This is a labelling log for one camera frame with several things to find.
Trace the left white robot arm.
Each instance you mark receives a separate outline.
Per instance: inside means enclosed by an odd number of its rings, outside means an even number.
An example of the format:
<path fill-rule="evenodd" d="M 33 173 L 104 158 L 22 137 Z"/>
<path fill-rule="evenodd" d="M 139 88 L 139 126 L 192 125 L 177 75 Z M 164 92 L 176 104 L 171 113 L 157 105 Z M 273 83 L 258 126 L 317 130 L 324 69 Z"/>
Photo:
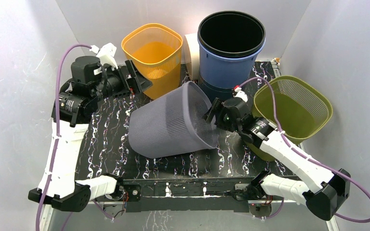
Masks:
<path fill-rule="evenodd" d="M 126 60 L 114 66 L 95 56 L 81 56 L 71 65 L 72 77 L 59 89 L 52 110 L 53 136 L 44 176 L 28 192 L 30 201 L 65 212 L 80 212 L 101 196 L 121 199 L 127 192 L 122 178 L 105 173 L 87 180 L 75 180 L 79 151 L 93 113 L 101 100 L 144 92 L 152 86 Z"/>

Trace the orange mesh waste basket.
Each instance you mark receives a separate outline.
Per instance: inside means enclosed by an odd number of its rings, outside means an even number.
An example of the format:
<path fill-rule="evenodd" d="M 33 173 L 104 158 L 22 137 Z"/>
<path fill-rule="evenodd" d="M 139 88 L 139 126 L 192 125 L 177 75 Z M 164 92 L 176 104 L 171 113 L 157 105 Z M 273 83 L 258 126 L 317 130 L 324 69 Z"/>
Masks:
<path fill-rule="evenodd" d="M 145 91 L 150 99 L 179 87 L 182 45 L 181 35 L 158 23 L 145 24 L 122 40 L 126 58 L 153 84 Z"/>

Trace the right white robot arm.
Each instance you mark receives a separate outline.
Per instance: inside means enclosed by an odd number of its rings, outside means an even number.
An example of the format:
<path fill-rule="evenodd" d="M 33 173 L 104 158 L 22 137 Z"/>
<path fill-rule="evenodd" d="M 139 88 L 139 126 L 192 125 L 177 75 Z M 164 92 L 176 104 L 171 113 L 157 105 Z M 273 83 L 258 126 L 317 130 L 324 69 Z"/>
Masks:
<path fill-rule="evenodd" d="M 246 102 L 238 97 L 221 101 L 216 98 L 204 115 L 208 123 L 217 128 L 236 132 L 243 141 L 270 154 L 290 169 L 299 180 L 282 178 L 269 171 L 262 171 L 249 184 L 236 184 L 232 196 L 236 200 L 265 199 L 279 196 L 305 205 L 316 217 L 328 221 L 349 196 L 350 183 L 344 169 L 338 173 L 313 163 L 313 158 L 298 155 L 295 144 L 285 142 L 278 127 L 263 117 L 254 117 Z"/>

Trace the grey mesh waste basket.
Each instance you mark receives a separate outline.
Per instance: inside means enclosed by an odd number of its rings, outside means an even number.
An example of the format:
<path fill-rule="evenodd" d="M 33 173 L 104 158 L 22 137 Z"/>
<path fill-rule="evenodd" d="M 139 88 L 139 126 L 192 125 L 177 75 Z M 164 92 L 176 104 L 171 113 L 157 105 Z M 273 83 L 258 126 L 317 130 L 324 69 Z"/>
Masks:
<path fill-rule="evenodd" d="M 188 81 L 131 113 L 129 144 L 147 158 L 214 149 L 218 132 L 213 122 L 204 119 L 210 108 L 206 94 Z"/>

